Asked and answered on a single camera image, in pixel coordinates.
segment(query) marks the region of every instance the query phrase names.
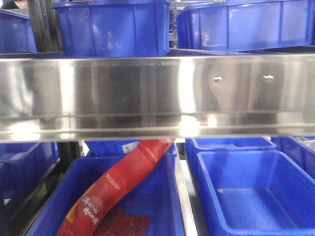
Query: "screw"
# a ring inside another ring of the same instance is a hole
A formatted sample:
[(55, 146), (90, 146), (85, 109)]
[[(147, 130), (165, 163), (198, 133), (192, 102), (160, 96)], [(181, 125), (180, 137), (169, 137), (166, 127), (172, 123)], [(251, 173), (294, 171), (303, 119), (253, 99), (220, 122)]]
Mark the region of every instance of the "screw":
[(265, 81), (267, 82), (271, 82), (274, 80), (274, 77), (272, 75), (265, 75), (264, 76)]
[(221, 82), (222, 79), (223, 78), (221, 76), (219, 76), (219, 75), (216, 75), (215, 77), (213, 77), (213, 80), (214, 80), (215, 83)]

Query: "metal shelf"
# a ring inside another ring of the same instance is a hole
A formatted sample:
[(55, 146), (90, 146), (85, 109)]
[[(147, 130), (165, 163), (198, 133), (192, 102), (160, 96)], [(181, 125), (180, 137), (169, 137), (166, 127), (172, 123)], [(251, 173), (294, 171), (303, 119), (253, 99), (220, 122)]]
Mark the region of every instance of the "metal shelf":
[(180, 54), (0, 59), (0, 141), (315, 133), (314, 54)]

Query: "person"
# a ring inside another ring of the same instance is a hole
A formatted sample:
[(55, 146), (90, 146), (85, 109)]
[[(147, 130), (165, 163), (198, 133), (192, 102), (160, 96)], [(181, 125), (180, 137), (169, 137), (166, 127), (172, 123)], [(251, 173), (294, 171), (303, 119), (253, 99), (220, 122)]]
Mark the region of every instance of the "person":
[(27, 0), (11, 0), (4, 3), (1, 9), (25, 9), (28, 7)]

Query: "red package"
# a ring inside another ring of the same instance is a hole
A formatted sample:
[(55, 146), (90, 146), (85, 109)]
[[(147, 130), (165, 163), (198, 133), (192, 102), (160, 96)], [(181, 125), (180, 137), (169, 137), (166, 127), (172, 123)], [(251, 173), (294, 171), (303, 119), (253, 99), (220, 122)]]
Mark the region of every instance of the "red package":
[(156, 167), (172, 143), (170, 139), (142, 140), (80, 197), (57, 236), (92, 236), (104, 216)]

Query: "blue plastic bin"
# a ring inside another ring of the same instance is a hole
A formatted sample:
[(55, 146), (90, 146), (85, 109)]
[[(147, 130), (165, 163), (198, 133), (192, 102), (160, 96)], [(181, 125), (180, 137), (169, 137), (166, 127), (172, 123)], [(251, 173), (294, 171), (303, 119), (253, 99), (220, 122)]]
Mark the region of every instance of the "blue plastic bin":
[[(315, 139), (314, 136), (307, 136), (308, 139)], [(292, 136), (272, 137), (277, 144), (277, 149), (284, 152), (299, 167), (315, 179), (315, 151), (304, 145)]]
[(265, 137), (191, 138), (185, 140), (187, 155), (201, 151), (270, 151), (276, 145)]
[(315, 181), (284, 153), (200, 152), (194, 163), (211, 236), (315, 235)]
[(0, 144), (4, 198), (24, 198), (58, 158), (56, 143)]
[(84, 141), (90, 149), (90, 155), (124, 155), (131, 152), (140, 140)]
[(170, 0), (54, 2), (68, 57), (165, 56)]
[[(122, 157), (77, 158), (40, 212), (27, 236), (54, 236), (79, 197)], [(183, 236), (174, 167), (166, 153), (157, 167), (118, 202), (125, 214), (151, 218), (146, 236)]]
[(178, 47), (237, 52), (311, 45), (314, 16), (314, 0), (190, 5), (177, 16)]
[(3, 179), (4, 178), (4, 165), (0, 163), (0, 211), (4, 206), (4, 198), (3, 198)]
[(0, 53), (36, 52), (30, 17), (0, 9)]

